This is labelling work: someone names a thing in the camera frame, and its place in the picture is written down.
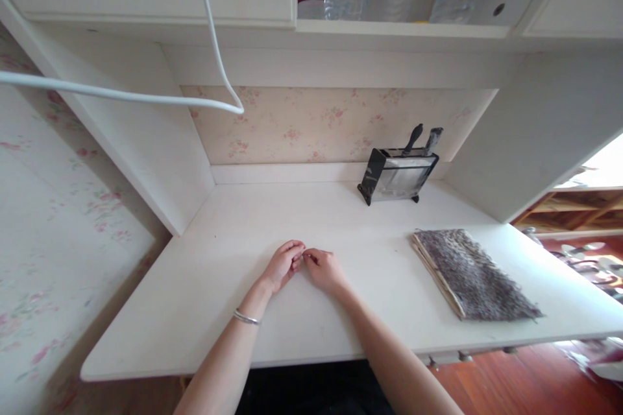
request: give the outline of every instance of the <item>hand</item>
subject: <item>hand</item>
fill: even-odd
[[[303,258],[313,282],[326,293],[335,294],[348,287],[342,266],[333,253],[310,248],[303,252]]]
[[[266,280],[275,295],[284,285],[300,271],[301,253],[305,244],[299,240],[290,240],[277,248],[271,262],[260,279]]]

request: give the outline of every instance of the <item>floral wallpaper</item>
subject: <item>floral wallpaper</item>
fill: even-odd
[[[243,115],[192,108],[212,164],[367,161],[373,147],[403,147],[419,123],[425,145],[445,129],[435,152],[451,161],[493,89],[235,88]],[[182,86],[189,97],[232,102],[225,87]]]
[[[0,70],[39,73],[1,25]],[[171,413],[172,378],[79,380],[170,234],[57,92],[0,108],[0,413]]]

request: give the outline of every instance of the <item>black knife handle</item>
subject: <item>black knife handle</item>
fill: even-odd
[[[406,156],[411,152],[411,149],[413,149],[413,145],[422,134],[423,129],[424,125],[422,125],[421,123],[413,129],[413,131],[411,132],[411,138],[409,139],[409,143],[407,143],[407,145],[402,150],[403,156]]]

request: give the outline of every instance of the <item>forearm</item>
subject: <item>forearm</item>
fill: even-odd
[[[397,414],[462,413],[420,359],[350,288],[339,289],[336,298],[346,310],[370,366]]]
[[[262,319],[271,297],[256,282],[239,306],[242,314]],[[197,370],[175,415],[233,414],[245,387],[259,326],[232,318]]]

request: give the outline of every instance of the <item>gray fabric sample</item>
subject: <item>gray fabric sample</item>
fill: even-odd
[[[442,292],[448,300],[456,299],[463,318],[514,321],[543,316],[464,229],[417,230],[413,242],[431,274],[435,270],[443,277],[437,284],[450,289],[450,294]]]

